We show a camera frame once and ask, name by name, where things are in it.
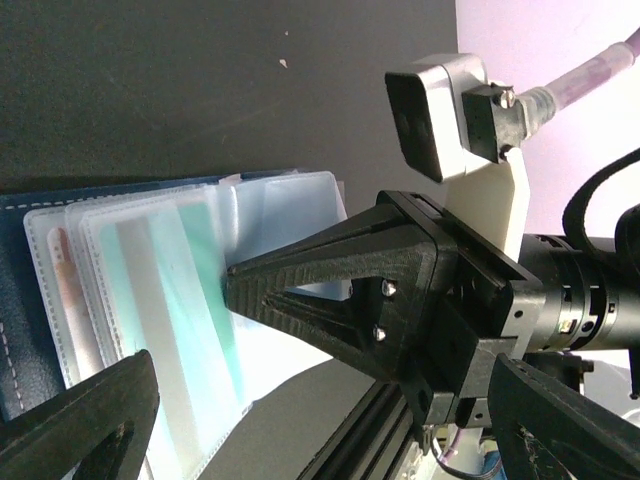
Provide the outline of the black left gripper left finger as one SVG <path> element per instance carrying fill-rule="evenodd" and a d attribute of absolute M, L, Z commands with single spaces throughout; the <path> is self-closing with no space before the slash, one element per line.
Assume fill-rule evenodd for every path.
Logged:
<path fill-rule="evenodd" d="M 141 350 L 1 427 L 3 479 L 136 479 L 159 410 Z"/>

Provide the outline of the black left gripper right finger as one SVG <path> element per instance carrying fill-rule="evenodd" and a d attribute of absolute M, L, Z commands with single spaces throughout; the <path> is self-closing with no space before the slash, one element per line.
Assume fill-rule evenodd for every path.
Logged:
<path fill-rule="evenodd" d="M 639 477 L 639 428 L 523 361 L 497 357 L 488 408 L 509 479 Z"/>

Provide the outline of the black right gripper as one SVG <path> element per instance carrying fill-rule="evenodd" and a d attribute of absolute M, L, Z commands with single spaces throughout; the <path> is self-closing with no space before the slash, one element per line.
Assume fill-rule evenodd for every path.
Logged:
<path fill-rule="evenodd" d="M 425 234 L 378 234 L 416 226 Z M 542 282 L 427 196 L 373 207 L 232 266 L 228 308 L 383 381 L 402 378 L 419 428 L 488 427 L 496 358 L 520 359 Z"/>

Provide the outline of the navy blue card holder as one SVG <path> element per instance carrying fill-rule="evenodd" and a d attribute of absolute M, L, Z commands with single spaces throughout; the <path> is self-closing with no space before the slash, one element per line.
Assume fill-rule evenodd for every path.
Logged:
<path fill-rule="evenodd" d="M 256 400 L 328 360 L 230 312 L 227 267 L 345 216 L 329 172 L 3 196 L 2 420 L 145 350 L 160 406 L 141 477 L 199 477 Z"/>

